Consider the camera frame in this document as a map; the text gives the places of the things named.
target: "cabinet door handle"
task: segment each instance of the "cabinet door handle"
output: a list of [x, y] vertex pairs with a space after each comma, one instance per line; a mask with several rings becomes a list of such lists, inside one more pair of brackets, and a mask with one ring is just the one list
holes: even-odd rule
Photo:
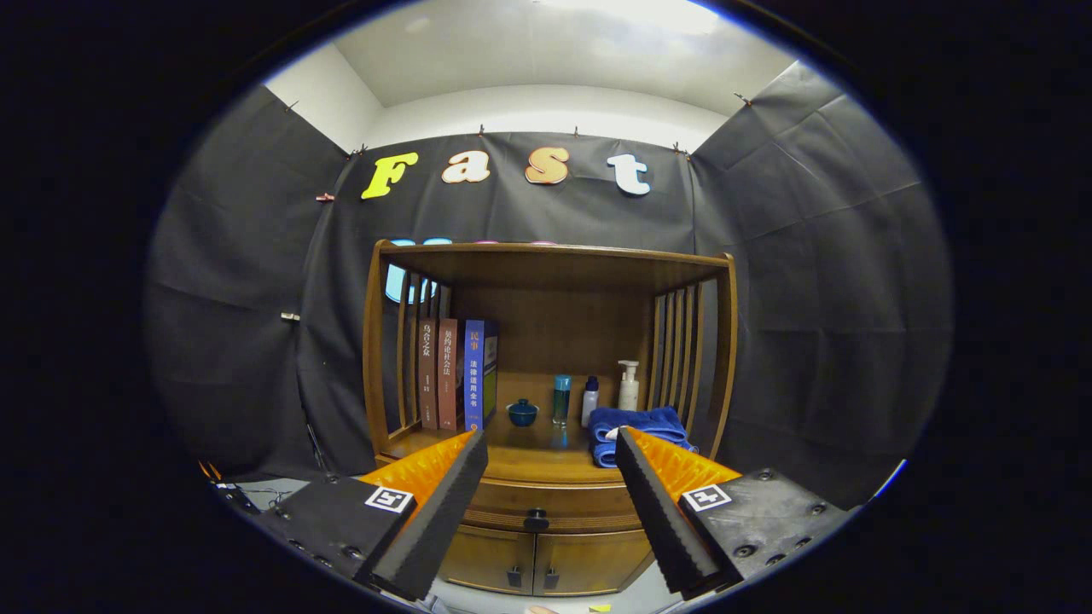
[[513, 565], [508, 571], [508, 586], [513, 589], [523, 588], [523, 574], [520, 572], [520, 568], [518, 566]]
[[549, 572], [546, 574], [546, 581], [543, 583], [543, 588], [546, 590], [553, 590], [557, 588], [557, 581], [561, 578], [553, 567], [549, 568]]

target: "blue lidded bowl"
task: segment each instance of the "blue lidded bowl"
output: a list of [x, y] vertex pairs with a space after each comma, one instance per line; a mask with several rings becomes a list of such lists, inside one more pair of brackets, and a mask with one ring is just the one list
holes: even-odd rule
[[531, 426], [537, 415], [538, 408], [527, 403], [526, 399], [520, 399], [508, 406], [508, 417], [515, 426]]

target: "white ceiling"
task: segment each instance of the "white ceiling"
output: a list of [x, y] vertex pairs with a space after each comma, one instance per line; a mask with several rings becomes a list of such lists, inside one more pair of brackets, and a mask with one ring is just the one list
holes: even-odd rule
[[[479, 87], [554, 84], [628, 90], [731, 116], [743, 105], [733, 92], [753, 96], [795, 59], [701, 9], [697, 21], [682, 23], [696, 8], [674, 3], [425, 0], [334, 44], [384, 107]], [[612, 11], [619, 7], [620, 14]]]

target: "white wall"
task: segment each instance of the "white wall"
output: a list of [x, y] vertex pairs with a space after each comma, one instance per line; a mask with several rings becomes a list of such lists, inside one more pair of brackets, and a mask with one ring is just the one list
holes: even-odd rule
[[368, 128], [383, 109], [333, 45], [304, 56], [265, 86], [285, 105], [296, 103], [292, 110], [346, 152], [367, 142]]
[[566, 132], [695, 151], [728, 118], [657, 96], [579, 85], [485, 87], [383, 109], [369, 147], [429, 137], [486, 132]]
[[487, 132], [565, 132], [695, 151], [727, 117], [667, 98], [579, 85], [468, 90], [383, 108], [341, 51], [324, 45], [265, 81], [293, 110], [346, 152]]

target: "folded towel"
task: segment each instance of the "folded towel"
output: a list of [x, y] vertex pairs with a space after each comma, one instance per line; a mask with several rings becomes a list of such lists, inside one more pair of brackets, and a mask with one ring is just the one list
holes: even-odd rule
[[[673, 444], [690, 452], [698, 451], [697, 446], [691, 446], [690, 442], [686, 440], [673, 441]], [[592, 448], [592, 456], [595, 458], [595, 464], [610, 469], [618, 467], [618, 463], [615, 462], [615, 452], [617, 449], [617, 441], [597, 444], [594, 448]]]
[[598, 408], [592, 412], [587, 420], [592, 437], [600, 444], [610, 441], [607, 434], [622, 425], [632, 426], [673, 444], [686, 440], [686, 428], [682, 428], [682, 423], [679, 422], [679, 416], [675, 413], [675, 408], [672, 406], [656, 408], [651, 412]]

